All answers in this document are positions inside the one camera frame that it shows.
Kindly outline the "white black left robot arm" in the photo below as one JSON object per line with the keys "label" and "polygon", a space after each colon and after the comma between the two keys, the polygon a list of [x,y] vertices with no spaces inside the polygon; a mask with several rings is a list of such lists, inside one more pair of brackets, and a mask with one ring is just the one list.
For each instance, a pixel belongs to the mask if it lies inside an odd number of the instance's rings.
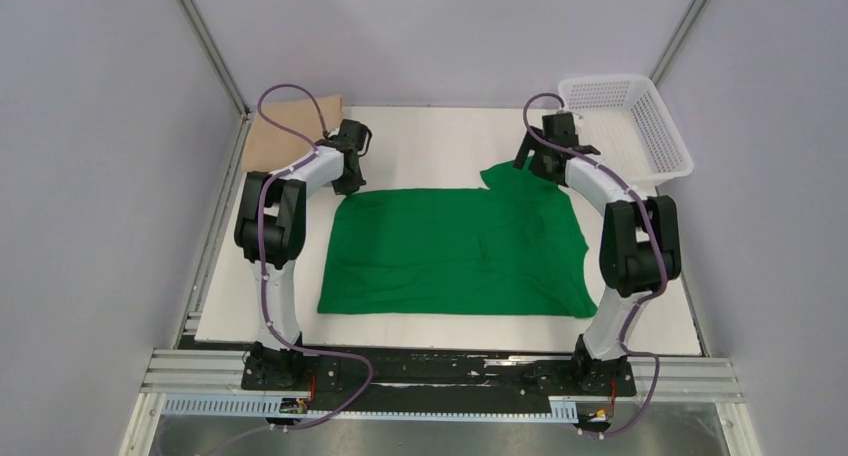
{"label": "white black left robot arm", "polygon": [[268,366],[268,376],[283,389],[298,387],[306,362],[295,348],[301,336],[295,312],[294,266],[307,225],[307,199],[324,186],[350,196],[366,184],[360,158],[372,138],[364,124],[344,119],[316,142],[305,134],[269,122],[307,142],[310,152],[272,172],[249,172],[244,181],[234,239],[251,263],[261,319],[250,356]]}

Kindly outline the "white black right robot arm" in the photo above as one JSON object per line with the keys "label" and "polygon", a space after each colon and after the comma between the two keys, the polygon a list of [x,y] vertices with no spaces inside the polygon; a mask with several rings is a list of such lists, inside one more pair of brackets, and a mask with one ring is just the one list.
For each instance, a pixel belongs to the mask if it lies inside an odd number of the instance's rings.
{"label": "white black right robot arm", "polygon": [[607,361],[633,355],[628,341],[635,324],[681,273],[677,206],[668,196],[639,191],[596,148],[581,145],[573,113],[560,110],[543,116],[540,127],[525,128],[514,167],[578,193],[602,218],[598,265],[605,287],[578,338],[582,358],[570,368],[577,389],[596,393],[611,379]]}

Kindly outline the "green t shirt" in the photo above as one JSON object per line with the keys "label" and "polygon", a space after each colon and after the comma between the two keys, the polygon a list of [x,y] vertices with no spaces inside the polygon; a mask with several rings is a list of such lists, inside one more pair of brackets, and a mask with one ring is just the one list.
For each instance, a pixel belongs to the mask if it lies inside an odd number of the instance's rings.
{"label": "green t shirt", "polygon": [[568,194],[507,162],[480,176],[479,188],[345,198],[318,311],[593,317],[588,245]]}

